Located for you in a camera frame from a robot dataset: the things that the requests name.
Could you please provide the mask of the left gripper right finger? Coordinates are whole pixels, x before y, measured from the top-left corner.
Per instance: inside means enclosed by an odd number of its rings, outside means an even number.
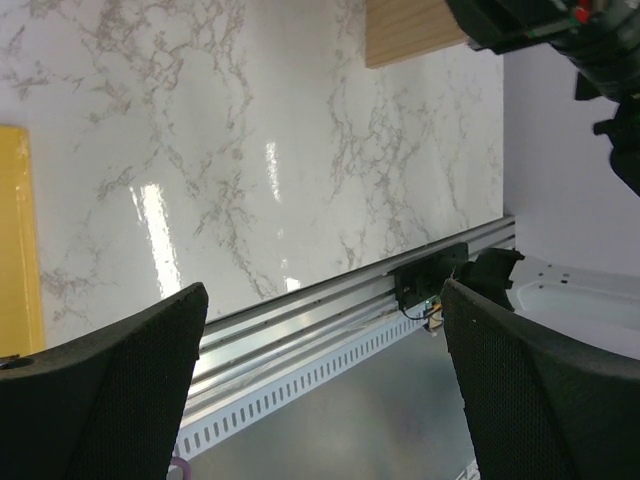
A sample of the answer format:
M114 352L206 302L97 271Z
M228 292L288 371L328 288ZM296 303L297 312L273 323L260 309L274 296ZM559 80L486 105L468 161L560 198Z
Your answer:
M638 360L536 324L455 280L441 300L482 478L638 478Z

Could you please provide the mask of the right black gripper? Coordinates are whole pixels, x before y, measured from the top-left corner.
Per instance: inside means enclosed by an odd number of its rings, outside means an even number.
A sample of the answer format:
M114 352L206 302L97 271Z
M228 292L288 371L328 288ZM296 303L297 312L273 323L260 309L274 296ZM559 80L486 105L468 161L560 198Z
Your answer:
M549 44L610 100L639 98L637 1L474 1L447 6L472 49Z

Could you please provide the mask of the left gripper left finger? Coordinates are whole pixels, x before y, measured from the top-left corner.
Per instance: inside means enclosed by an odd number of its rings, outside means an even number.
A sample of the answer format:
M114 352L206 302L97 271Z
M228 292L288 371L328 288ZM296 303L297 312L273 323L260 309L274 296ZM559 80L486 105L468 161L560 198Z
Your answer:
M207 309L207 291L195 283L2 365L2 478L165 478Z

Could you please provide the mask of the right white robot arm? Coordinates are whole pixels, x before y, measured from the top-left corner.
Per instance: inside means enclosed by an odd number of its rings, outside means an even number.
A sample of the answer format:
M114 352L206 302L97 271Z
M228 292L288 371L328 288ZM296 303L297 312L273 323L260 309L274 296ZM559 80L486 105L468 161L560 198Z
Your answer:
M639 354L639 5L452 1L505 59L505 198L525 253L510 300L535 322Z

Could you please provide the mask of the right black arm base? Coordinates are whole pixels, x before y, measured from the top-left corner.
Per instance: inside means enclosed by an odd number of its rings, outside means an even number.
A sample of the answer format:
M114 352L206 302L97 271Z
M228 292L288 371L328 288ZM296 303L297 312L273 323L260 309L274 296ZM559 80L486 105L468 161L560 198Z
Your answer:
M437 297L445 281L469 263L467 243L456 243L392 272L398 309L409 320L424 322L432 309L426 303Z

